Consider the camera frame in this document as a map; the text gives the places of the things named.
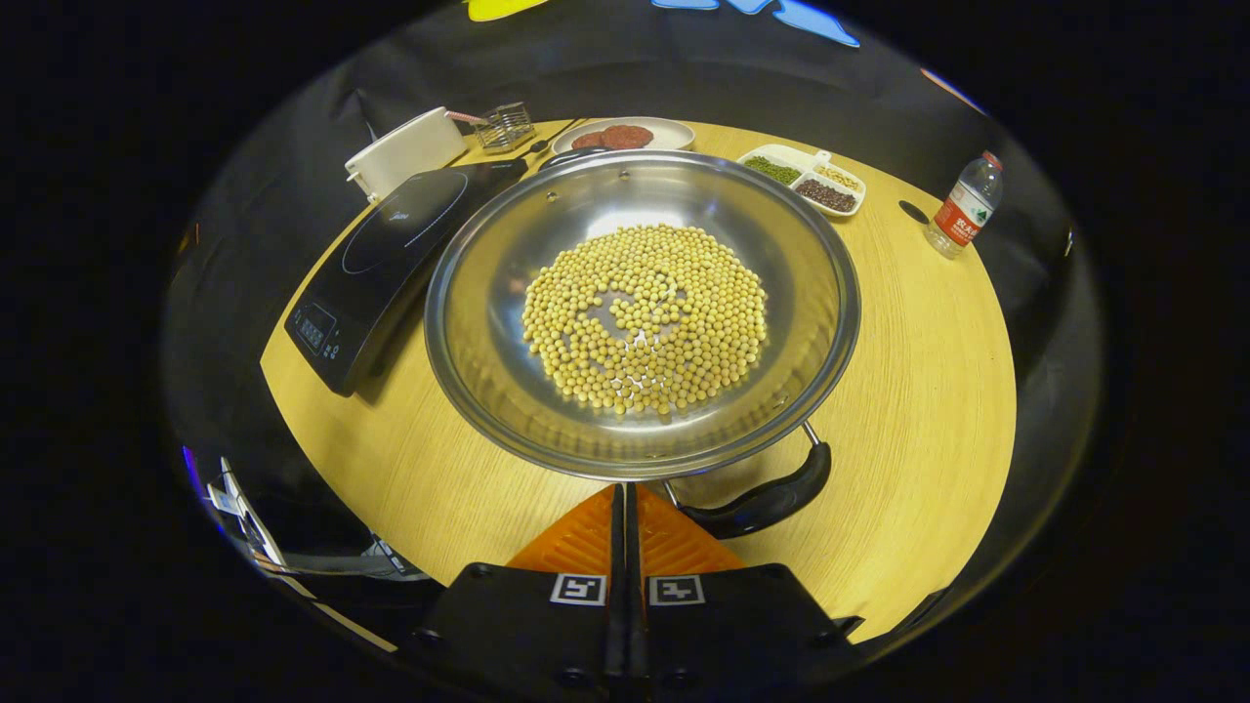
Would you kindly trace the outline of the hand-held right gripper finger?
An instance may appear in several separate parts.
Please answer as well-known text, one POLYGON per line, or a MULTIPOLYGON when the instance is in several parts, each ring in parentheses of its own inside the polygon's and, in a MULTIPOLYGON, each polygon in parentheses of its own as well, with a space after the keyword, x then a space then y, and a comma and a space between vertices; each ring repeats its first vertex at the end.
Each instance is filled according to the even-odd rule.
POLYGON ((415 658, 480 699, 611 699, 626 675, 626 490, 560 517, 505 564, 465 565, 415 658))
POLYGON ((651 492, 625 488, 625 685, 634 699, 815 699, 862 664, 781 563, 728 548, 651 492))

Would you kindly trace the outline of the pile of yellow soybeans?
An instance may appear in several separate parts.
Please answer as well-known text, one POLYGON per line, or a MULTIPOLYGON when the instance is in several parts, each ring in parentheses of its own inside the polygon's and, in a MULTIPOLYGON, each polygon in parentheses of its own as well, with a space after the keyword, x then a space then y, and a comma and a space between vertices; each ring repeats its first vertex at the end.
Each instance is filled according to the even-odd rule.
POLYGON ((558 395, 666 415, 748 378, 768 301, 762 276, 711 231, 656 223, 559 253, 528 284, 520 321, 558 395))

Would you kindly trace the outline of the steel pot with black handle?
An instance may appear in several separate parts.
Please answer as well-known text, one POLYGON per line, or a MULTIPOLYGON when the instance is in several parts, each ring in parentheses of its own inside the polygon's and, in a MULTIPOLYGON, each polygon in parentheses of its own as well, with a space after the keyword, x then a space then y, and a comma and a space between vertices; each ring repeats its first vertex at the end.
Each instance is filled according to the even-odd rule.
POLYGON ((550 472, 628 483, 732 467, 808 429, 848 369, 861 311, 848 245, 801 196, 725 159, 642 148, 558 158, 482 205, 438 261, 424 323, 442 394, 482 437, 550 472), (742 251, 778 340, 762 378, 688 419, 598 419, 522 359, 520 276, 644 216, 709 224, 742 251))

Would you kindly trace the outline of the black induction cooktop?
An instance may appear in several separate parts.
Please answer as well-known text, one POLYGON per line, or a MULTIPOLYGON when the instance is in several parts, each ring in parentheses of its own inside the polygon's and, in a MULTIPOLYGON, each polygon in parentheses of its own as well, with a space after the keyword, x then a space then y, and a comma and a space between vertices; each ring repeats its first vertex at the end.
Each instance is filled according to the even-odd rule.
POLYGON ((418 173, 348 228, 284 321, 324 387, 358 392, 451 236, 525 173, 522 159, 418 173))

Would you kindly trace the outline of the heap of dark beans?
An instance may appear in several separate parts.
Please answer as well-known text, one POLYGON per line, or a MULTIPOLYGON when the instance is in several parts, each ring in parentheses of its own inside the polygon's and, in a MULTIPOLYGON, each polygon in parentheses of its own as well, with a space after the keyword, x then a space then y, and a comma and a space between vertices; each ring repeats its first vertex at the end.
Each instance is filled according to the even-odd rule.
POLYGON ((795 191, 830 211, 848 214, 858 208, 858 196, 840 191, 835 186, 828 186, 826 183, 818 179, 799 181, 795 191))

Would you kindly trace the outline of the white round plate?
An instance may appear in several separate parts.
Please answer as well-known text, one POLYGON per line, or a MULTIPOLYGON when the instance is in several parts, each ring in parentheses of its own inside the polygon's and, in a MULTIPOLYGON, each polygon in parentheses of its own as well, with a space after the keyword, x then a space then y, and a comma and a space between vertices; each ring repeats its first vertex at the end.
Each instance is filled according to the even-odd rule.
POLYGON ((648 145, 648 148, 668 148, 668 150, 672 150, 672 148, 692 146, 692 129, 688 128, 684 123, 664 118, 631 116, 602 119, 572 128, 570 133, 561 134, 552 143, 551 153, 562 154, 572 151, 575 148, 571 148, 571 143, 576 138, 580 138, 580 135, 586 133, 602 133, 602 129, 619 124, 638 125, 650 129, 652 133, 652 143, 648 145))

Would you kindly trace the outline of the white divided dish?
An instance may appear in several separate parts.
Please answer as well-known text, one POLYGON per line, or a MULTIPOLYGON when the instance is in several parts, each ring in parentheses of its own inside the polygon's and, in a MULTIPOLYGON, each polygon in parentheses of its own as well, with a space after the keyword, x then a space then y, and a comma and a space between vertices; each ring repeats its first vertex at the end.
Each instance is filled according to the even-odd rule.
POLYGON ((821 176, 820 174, 812 171, 812 166, 815 166, 815 165, 834 165, 835 168, 839 168, 840 170, 844 170, 844 173, 848 173, 848 169, 838 166, 838 165, 835 165, 830 160, 831 154, 828 153, 828 151, 818 151, 815 154, 808 154, 808 153, 800 151, 798 148, 790 148, 790 146, 778 145, 778 144, 768 144, 768 145, 762 145, 762 146, 759 146, 759 148, 752 148, 752 150, 750 150, 745 155, 738 158, 738 164, 742 165, 746 159, 749 159, 751 156, 755 156, 755 155, 762 155, 762 156, 766 156, 766 158, 769 158, 771 160, 775 160, 778 163, 782 163, 782 164, 786 164, 789 166, 800 169, 801 170, 801 175, 796 179, 796 181, 794 184, 791 184, 791 186, 789 186, 791 191, 795 191, 795 186, 798 186, 798 183, 802 181, 804 179, 818 179, 818 180, 820 180, 822 183, 826 183, 828 186, 835 186, 840 191, 848 191, 848 194, 851 194, 852 196, 858 196, 858 208, 855 210, 852 210, 851 213, 844 214, 844 213, 838 213, 838 211, 830 211, 829 209, 825 209, 825 208, 818 205, 818 203, 812 203, 811 200, 808 200, 806 196, 801 196, 800 194, 798 194, 798 191, 795 191, 795 194, 798 194, 799 196, 801 196, 802 200, 808 201, 809 205, 812 205, 812 208, 815 208, 818 211, 825 214, 826 216, 838 216, 838 218, 849 218, 849 216, 852 216, 862 206, 862 200, 866 199, 868 185, 866 185, 866 183, 862 181, 861 178, 858 176, 858 179, 860 181, 862 181, 862 191, 851 191, 848 186, 841 186, 841 184, 838 184, 836 181, 832 181, 832 180, 830 180, 830 179, 828 179, 825 176, 821 176))

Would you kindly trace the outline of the white toaster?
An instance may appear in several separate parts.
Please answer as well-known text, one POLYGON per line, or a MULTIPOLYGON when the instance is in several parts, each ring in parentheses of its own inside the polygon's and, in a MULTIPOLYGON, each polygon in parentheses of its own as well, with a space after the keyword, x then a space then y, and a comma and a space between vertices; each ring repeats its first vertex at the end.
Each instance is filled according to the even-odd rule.
POLYGON ((432 108, 409 119, 362 148, 344 164, 348 183, 370 203, 392 194, 409 178, 438 170, 462 156, 468 144, 446 108, 432 108))

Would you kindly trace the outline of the plastic water bottle red label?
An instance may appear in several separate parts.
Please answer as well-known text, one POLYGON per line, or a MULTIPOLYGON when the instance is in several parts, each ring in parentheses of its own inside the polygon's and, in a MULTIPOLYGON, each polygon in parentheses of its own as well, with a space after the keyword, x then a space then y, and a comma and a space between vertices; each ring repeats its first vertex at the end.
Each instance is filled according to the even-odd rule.
POLYGON ((1002 200, 1002 175, 1000 159, 988 150, 962 169, 926 226, 926 240, 939 254, 954 260, 972 245, 1002 200))

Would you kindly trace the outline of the black backdrop cloth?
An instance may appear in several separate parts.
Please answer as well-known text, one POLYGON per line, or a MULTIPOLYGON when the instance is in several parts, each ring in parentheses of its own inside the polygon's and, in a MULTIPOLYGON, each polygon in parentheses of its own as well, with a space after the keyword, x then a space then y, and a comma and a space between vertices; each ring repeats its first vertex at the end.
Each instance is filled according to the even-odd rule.
POLYGON ((268 333, 330 236, 362 208, 344 163, 428 108, 522 100, 540 120, 651 115, 799 140, 946 195, 984 150, 1005 196, 978 254, 1014 330, 1091 299, 1058 188, 1002 126, 865 28, 856 48, 731 9, 555 0, 496 23, 442 9, 330 68, 232 153, 192 213, 202 231, 169 311, 268 333))

